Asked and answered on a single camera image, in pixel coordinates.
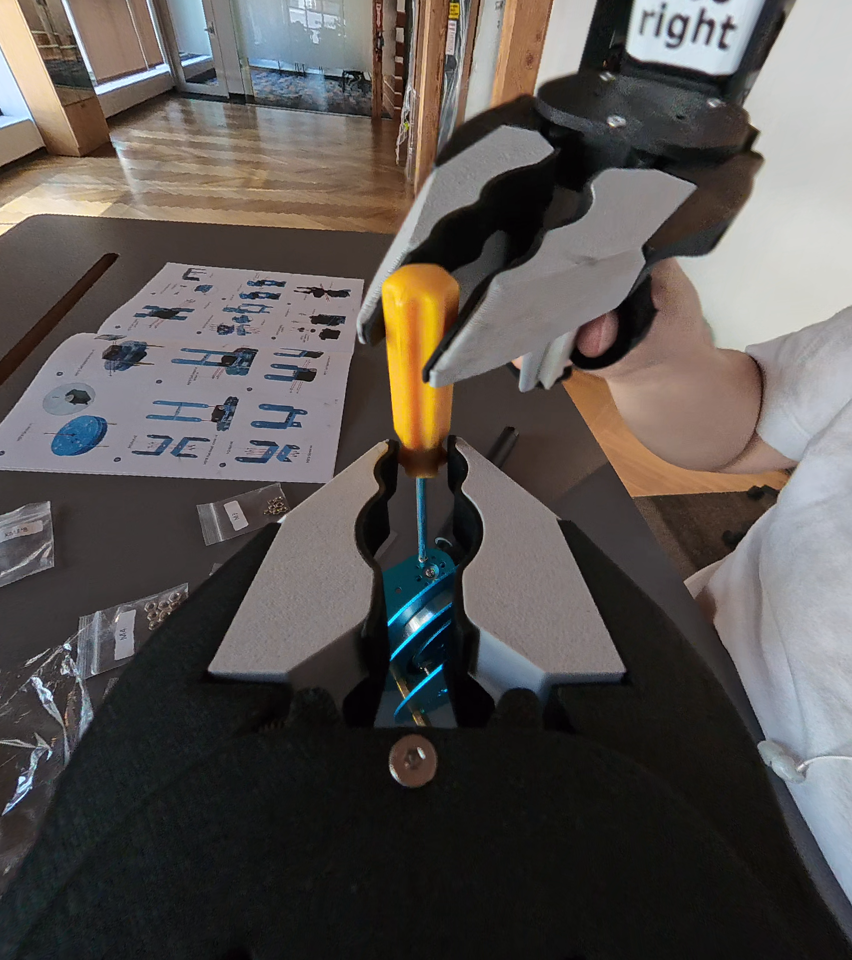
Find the person in white shirt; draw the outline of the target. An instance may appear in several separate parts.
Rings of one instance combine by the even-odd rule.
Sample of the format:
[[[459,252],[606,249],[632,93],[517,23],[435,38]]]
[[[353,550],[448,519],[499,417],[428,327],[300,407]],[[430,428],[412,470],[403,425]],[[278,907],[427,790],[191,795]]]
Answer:
[[[704,593],[766,737],[852,756],[852,306],[747,352],[757,435],[796,467]]]

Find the zip bag of small nuts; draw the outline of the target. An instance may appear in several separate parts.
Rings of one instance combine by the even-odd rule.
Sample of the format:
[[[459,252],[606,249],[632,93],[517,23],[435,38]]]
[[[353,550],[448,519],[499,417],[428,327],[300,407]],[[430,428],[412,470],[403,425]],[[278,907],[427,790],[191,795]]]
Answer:
[[[272,483],[199,504],[196,510],[204,544],[214,546],[281,522],[289,505],[281,484]]]

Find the labelled near-empty zip bag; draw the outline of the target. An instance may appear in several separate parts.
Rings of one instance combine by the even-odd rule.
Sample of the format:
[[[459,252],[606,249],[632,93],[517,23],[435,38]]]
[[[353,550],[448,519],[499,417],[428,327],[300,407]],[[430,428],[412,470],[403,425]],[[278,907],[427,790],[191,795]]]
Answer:
[[[55,565],[49,501],[0,515],[0,588]]]

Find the white drawstring with toggle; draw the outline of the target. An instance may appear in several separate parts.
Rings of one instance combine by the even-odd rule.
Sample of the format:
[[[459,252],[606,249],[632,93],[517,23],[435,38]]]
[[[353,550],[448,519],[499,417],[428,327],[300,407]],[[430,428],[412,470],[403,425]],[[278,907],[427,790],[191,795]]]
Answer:
[[[765,765],[788,784],[803,783],[810,768],[816,763],[852,763],[852,755],[842,753],[827,753],[800,758],[785,745],[768,739],[760,741],[756,746]]]

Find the pile of small zip bags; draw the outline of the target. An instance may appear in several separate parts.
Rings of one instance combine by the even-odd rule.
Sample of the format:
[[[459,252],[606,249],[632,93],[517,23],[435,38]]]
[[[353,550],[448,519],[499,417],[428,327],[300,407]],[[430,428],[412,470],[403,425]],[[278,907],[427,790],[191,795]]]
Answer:
[[[174,587],[86,614],[79,619],[76,661],[98,713],[134,656],[189,602],[190,585]]]

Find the person's right hand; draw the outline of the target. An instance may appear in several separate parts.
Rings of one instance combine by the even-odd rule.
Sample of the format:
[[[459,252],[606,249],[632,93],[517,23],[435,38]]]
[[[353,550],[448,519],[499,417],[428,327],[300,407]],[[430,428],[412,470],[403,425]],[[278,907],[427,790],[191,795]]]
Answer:
[[[652,269],[651,301],[655,315],[645,338],[616,364],[596,370],[610,386],[633,386],[666,374],[711,339],[704,327],[695,287],[676,258]]]

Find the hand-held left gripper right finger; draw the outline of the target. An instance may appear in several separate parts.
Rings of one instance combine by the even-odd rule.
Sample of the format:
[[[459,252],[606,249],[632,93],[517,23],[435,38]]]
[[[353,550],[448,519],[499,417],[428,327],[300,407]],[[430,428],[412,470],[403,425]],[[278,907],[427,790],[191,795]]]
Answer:
[[[465,462],[459,488],[480,519],[462,579],[464,612],[479,631],[472,676],[493,697],[620,681],[624,663],[558,516],[462,438],[450,438],[454,453]]]

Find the printed instruction sheet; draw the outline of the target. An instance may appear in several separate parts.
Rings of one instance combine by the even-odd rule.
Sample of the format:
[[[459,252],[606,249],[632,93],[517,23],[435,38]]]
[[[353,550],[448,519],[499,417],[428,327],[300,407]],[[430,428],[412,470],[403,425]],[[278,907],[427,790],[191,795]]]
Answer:
[[[50,355],[0,423],[0,471],[327,482],[362,292],[168,263]]]

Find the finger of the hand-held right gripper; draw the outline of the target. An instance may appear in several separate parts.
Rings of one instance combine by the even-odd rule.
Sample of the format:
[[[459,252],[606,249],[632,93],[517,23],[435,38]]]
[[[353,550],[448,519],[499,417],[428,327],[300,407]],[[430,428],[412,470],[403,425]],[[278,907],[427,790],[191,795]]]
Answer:
[[[575,222],[549,230],[527,262],[496,274],[432,362],[445,387],[525,358],[520,388],[548,389],[564,372],[576,330],[617,306],[645,267],[642,247],[696,186],[657,170],[607,169]]]
[[[512,174],[545,160],[552,147],[540,133],[522,126],[498,126],[478,141],[435,166],[400,225],[366,293],[357,320],[360,342],[373,345],[384,339],[384,323],[377,311],[385,280],[429,240],[438,240],[441,223],[468,212],[494,178]]]

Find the wooden post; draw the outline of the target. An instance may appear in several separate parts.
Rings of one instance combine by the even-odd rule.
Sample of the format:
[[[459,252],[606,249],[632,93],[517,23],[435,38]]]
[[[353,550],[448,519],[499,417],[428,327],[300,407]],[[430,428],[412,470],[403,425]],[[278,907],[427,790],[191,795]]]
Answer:
[[[552,1],[505,1],[492,107],[533,94],[551,12]]]
[[[414,123],[413,192],[418,195],[432,172],[437,153],[445,48],[448,22],[448,1],[418,2],[416,11],[416,109]]]

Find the blue metal toy robot arm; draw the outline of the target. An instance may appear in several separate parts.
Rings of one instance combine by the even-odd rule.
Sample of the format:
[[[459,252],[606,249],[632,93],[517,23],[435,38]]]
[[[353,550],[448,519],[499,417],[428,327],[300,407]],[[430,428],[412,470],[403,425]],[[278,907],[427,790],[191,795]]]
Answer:
[[[389,665],[378,726],[451,729],[446,663],[453,652],[456,564],[439,549],[384,571]]]

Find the crumpled clear plastic wrap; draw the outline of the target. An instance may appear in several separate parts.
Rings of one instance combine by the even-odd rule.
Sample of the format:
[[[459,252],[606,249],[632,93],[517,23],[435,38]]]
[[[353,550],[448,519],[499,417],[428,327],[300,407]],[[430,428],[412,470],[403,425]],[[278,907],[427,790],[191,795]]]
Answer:
[[[73,638],[0,672],[0,897],[92,718]]]

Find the light wooden cabinet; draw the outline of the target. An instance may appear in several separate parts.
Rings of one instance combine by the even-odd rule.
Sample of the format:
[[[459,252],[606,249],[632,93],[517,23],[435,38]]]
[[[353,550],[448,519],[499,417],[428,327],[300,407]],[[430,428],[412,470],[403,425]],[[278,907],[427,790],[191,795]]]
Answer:
[[[62,1],[0,1],[0,49],[49,153],[111,145],[93,78]]]

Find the glass door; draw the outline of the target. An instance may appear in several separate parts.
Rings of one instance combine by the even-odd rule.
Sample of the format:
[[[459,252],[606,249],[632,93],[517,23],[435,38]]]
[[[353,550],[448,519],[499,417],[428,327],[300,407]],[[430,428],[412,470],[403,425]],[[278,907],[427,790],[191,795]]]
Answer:
[[[203,2],[203,92],[257,107],[370,118],[373,3]]]

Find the yellow handled screwdriver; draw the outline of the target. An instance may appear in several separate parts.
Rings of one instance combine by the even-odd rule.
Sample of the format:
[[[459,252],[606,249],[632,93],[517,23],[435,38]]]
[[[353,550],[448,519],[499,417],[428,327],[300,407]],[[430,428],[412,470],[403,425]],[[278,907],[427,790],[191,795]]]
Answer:
[[[453,387],[432,387],[423,368],[456,319],[459,286],[450,273],[430,264],[407,265],[383,284],[382,306],[393,426],[399,462],[416,482],[417,551],[429,564],[426,481],[446,461]]]

